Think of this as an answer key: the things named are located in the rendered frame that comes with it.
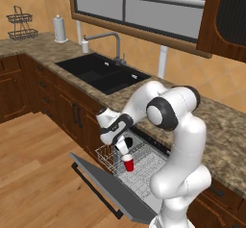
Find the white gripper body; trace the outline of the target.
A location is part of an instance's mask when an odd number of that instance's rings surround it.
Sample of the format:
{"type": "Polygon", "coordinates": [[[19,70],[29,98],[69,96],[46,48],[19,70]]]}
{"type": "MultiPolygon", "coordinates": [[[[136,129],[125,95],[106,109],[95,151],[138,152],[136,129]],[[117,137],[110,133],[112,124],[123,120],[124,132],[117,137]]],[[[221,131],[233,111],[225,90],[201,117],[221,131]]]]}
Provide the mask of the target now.
{"type": "Polygon", "coordinates": [[[122,155],[126,155],[129,153],[129,148],[127,147],[126,143],[125,143],[125,137],[122,136],[119,141],[117,142],[117,144],[115,145],[115,147],[117,148],[117,150],[122,154],[122,155]]]}

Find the red plastic cup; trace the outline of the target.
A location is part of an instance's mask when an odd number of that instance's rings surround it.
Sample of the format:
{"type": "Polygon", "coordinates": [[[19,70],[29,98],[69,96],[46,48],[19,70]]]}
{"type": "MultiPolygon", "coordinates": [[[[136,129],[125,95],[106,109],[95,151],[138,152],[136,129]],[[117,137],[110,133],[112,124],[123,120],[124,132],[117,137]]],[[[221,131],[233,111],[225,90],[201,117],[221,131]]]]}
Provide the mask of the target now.
{"type": "Polygon", "coordinates": [[[131,154],[124,155],[122,157],[122,161],[128,172],[132,172],[134,170],[134,160],[131,154]]]}

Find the black dishwasher control panel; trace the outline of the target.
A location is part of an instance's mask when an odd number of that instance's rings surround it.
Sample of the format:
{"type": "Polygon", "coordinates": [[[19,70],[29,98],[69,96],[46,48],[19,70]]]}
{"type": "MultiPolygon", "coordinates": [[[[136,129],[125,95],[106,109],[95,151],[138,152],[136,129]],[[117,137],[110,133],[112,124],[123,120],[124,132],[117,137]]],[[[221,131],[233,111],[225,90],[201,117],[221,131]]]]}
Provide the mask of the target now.
{"type": "Polygon", "coordinates": [[[147,135],[144,132],[142,132],[141,130],[137,129],[135,126],[131,127],[130,131],[135,133],[139,138],[144,139],[150,145],[152,145],[155,148],[157,148],[160,152],[162,152],[166,156],[170,155],[170,150],[164,144],[161,144],[157,140],[153,139],[149,135],[147,135]]]}

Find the dark wood cupboard door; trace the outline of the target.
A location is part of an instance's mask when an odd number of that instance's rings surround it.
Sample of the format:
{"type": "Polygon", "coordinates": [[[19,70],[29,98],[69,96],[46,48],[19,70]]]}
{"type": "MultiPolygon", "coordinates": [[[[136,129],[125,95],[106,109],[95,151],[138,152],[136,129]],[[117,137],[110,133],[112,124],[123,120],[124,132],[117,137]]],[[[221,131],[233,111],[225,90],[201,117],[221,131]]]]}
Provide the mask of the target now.
{"type": "Polygon", "coordinates": [[[103,145],[103,142],[100,140],[99,124],[92,112],[81,104],[78,107],[81,107],[81,120],[83,123],[83,128],[79,128],[80,144],[90,157],[97,161],[98,156],[96,150],[103,145]]]}
{"type": "Polygon", "coordinates": [[[73,111],[72,111],[72,104],[76,103],[76,100],[58,87],[55,87],[55,91],[57,94],[57,106],[58,106],[61,126],[63,130],[71,138],[77,141],[78,123],[74,124],[73,111]]]}

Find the grey dishwasher door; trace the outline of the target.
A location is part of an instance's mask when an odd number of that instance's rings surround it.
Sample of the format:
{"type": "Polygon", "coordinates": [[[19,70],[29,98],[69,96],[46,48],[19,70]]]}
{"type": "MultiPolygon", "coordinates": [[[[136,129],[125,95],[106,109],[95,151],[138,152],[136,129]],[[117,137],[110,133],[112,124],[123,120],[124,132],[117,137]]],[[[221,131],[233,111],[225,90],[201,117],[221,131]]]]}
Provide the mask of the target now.
{"type": "Polygon", "coordinates": [[[130,221],[149,224],[157,215],[147,204],[141,201],[139,197],[111,174],[72,152],[69,153],[69,157],[73,160],[73,163],[78,165],[78,169],[105,199],[116,210],[120,210],[130,221]]]}

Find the dark wood drawer front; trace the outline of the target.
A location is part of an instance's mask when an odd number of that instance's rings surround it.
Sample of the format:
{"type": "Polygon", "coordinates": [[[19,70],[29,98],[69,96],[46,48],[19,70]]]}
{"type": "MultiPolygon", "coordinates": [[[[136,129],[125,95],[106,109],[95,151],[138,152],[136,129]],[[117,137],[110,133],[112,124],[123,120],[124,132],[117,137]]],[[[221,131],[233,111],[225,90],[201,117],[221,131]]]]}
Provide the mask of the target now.
{"type": "Polygon", "coordinates": [[[195,228],[246,228],[246,199],[215,179],[213,187],[222,190],[222,197],[209,188],[190,204],[187,217],[195,228]]]}
{"type": "Polygon", "coordinates": [[[50,112],[53,114],[53,116],[50,117],[50,118],[51,118],[54,122],[58,122],[57,115],[55,114],[55,112],[54,112],[51,108],[49,108],[48,106],[43,105],[41,111],[42,111],[44,114],[46,114],[46,110],[50,111],[50,112]]]}
{"type": "Polygon", "coordinates": [[[52,84],[50,81],[46,80],[45,78],[42,78],[42,77],[40,77],[40,76],[37,76],[37,85],[38,85],[40,88],[46,90],[47,92],[49,92],[49,93],[51,93],[51,94],[54,93],[54,87],[53,87],[53,84],[52,84]],[[46,88],[43,88],[43,87],[39,84],[39,82],[44,83],[44,84],[46,85],[46,88]]]}
{"type": "Polygon", "coordinates": [[[40,63],[37,63],[37,62],[34,62],[34,65],[35,65],[35,70],[37,73],[45,76],[46,78],[48,78],[49,80],[51,80],[53,77],[54,77],[54,73],[52,71],[50,71],[47,67],[45,67],[44,65],[40,64],[40,63]],[[40,67],[43,68],[42,71],[38,70],[37,69],[37,65],[39,65],[40,67]]]}
{"type": "Polygon", "coordinates": [[[56,100],[49,93],[47,93],[46,91],[44,91],[42,89],[39,89],[38,92],[39,92],[39,97],[40,97],[40,99],[41,99],[42,102],[44,102],[46,105],[49,105],[52,108],[55,108],[56,107],[56,100]],[[50,103],[46,103],[42,99],[43,96],[45,96],[46,98],[48,98],[50,100],[50,103]]]}

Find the black double sink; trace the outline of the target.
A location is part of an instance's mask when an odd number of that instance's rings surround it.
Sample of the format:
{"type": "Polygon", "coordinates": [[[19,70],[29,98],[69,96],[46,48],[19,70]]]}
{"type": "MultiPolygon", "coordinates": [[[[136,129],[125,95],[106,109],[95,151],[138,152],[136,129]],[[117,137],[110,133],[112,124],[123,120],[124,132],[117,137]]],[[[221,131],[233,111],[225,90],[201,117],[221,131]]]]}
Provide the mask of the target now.
{"type": "Polygon", "coordinates": [[[149,75],[97,53],[66,60],[57,66],[110,95],[149,78],[149,75]]]}

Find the grey sink tap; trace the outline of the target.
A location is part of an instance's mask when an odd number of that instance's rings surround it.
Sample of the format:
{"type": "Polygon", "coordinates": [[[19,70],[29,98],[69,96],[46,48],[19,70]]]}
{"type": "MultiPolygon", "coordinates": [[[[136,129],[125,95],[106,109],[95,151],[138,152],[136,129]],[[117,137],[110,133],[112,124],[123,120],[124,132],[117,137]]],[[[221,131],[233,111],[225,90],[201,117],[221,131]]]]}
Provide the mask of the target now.
{"type": "Polygon", "coordinates": [[[120,58],[120,38],[116,32],[108,32],[108,33],[99,34],[99,35],[95,35],[95,36],[89,36],[89,37],[86,37],[86,39],[88,41],[90,41],[93,39],[105,38],[105,37],[110,37],[110,36],[115,36],[115,38],[116,38],[116,56],[114,58],[115,64],[116,65],[125,65],[126,61],[124,59],[120,58]]]}

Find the white soap dispenser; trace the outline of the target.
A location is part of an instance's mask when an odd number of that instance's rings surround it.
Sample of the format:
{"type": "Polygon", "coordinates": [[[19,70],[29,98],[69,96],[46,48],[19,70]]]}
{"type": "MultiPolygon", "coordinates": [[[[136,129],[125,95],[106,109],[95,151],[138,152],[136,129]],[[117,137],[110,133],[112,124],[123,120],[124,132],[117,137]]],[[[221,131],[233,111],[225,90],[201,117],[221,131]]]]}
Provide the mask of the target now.
{"type": "Polygon", "coordinates": [[[85,54],[89,53],[89,44],[88,44],[88,40],[86,39],[86,36],[83,36],[82,39],[82,49],[83,49],[83,53],[85,54]]]}

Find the dark wood corner cupboards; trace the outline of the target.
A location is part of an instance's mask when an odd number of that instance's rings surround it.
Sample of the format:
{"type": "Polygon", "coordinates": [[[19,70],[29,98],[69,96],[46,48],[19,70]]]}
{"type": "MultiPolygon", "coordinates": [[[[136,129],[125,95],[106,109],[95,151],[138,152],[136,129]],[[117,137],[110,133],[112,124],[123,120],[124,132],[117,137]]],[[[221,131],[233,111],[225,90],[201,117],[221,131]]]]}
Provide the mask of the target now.
{"type": "Polygon", "coordinates": [[[18,56],[0,58],[0,123],[31,111],[31,101],[18,56]]]}

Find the white paper towel roll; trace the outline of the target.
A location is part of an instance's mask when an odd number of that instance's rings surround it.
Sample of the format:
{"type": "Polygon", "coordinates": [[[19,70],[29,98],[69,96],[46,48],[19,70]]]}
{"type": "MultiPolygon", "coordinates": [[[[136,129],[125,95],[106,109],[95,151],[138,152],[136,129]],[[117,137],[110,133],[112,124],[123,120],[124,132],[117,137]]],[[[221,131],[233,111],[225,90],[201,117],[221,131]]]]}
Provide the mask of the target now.
{"type": "Polygon", "coordinates": [[[67,38],[65,36],[65,28],[63,18],[57,14],[54,18],[54,34],[55,34],[55,42],[64,43],[67,42],[67,38]]]}

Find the wood-framed window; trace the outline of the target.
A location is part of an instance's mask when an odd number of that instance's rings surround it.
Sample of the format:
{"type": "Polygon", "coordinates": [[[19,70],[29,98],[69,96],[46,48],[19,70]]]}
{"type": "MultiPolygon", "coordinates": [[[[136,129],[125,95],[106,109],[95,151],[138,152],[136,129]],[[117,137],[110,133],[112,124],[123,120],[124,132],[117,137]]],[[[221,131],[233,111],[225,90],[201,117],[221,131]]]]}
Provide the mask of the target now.
{"type": "Polygon", "coordinates": [[[197,48],[206,0],[70,0],[74,19],[209,59],[197,48]]]}

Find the dark wood wall cupboard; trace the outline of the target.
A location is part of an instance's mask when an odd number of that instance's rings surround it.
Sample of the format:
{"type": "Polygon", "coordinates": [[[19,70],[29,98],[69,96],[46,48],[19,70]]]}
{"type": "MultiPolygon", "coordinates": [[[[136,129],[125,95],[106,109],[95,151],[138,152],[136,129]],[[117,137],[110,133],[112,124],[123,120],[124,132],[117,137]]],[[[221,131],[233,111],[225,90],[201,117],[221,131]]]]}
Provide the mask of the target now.
{"type": "Polygon", "coordinates": [[[206,0],[196,48],[246,63],[246,0],[206,0]]]}

